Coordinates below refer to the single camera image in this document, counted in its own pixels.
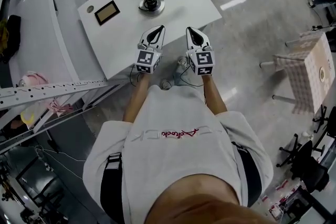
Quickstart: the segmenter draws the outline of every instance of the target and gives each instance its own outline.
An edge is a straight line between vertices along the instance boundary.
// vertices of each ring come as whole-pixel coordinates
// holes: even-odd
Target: small table
[[[78,12],[85,32],[107,79],[111,79],[135,61],[137,44],[142,34],[157,25],[164,25],[163,45],[185,36],[188,26],[200,29],[221,19],[211,0],[165,0],[163,12],[156,17],[139,10],[141,0],[113,0],[120,13],[99,25],[94,13],[112,0],[88,0]],[[181,46],[187,50],[186,40]]]
[[[275,66],[284,69],[289,77],[295,99],[273,95],[273,99],[295,105],[293,113],[316,113],[335,78],[330,47],[324,32],[314,32],[287,43],[291,52],[274,55],[273,62],[260,67]]]

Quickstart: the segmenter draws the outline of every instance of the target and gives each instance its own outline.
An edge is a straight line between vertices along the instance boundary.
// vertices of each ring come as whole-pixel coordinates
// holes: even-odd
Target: gray floor
[[[271,60],[274,53],[286,52],[285,41],[320,25],[321,19],[325,25],[327,21],[323,11],[318,10],[320,19],[308,7],[308,0],[246,0],[225,11],[220,6],[232,0],[212,1],[223,17],[204,29],[216,53],[215,82],[228,109],[245,115],[275,165],[282,157],[280,146],[288,144],[294,133],[311,131],[312,115],[291,114],[291,104],[272,100],[274,93],[292,96],[289,81],[282,72],[262,71],[259,63]],[[153,83],[173,71],[175,60],[184,51],[184,38],[164,47],[164,59]],[[326,99],[329,111],[335,104],[335,88],[334,83]],[[95,134],[106,119],[121,119],[131,91],[132,86],[126,86],[85,115]],[[284,172],[275,168],[270,191],[284,180]]]

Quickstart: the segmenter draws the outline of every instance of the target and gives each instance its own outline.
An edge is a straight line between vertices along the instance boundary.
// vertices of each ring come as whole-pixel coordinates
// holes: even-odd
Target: black backpack strap
[[[108,157],[100,187],[100,203],[106,214],[118,224],[124,224],[122,211],[122,163],[121,153]]]
[[[251,207],[263,190],[260,174],[248,149],[236,142],[232,142],[232,144],[235,145],[234,152],[242,184],[243,205]]]

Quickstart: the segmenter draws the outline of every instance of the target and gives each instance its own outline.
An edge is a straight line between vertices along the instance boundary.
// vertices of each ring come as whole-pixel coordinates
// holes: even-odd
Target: checkered tablecloth
[[[291,42],[291,52],[274,55],[277,69],[284,69],[296,100],[293,113],[316,113],[335,78],[329,43],[324,32],[314,32]]]

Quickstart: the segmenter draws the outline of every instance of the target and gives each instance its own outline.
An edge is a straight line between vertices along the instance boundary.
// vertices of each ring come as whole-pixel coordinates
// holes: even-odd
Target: reflective floor
[[[294,115],[291,104],[272,100],[273,94],[292,97],[289,81],[283,72],[261,70],[259,63],[271,60],[274,53],[286,52],[285,41],[297,39],[299,33],[320,25],[321,20],[325,25],[327,21],[323,11],[317,10],[319,18],[308,7],[308,0],[236,0],[235,6],[227,8],[229,5],[225,4],[231,1],[234,0],[212,0],[223,18],[204,29],[216,53],[214,80],[228,109],[245,115],[275,165],[281,160],[278,148],[287,145],[294,133],[312,132],[313,117]],[[164,59],[153,83],[173,72],[185,46],[185,39],[181,38],[164,47]],[[335,104],[335,88],[334,83],[326,98],[327,114]],[[129,84],[85,115],[95,134],[105,120],[122,118],[131,91]],[[275,168],[270,189],[283,181],[284,172],[285,169]]]

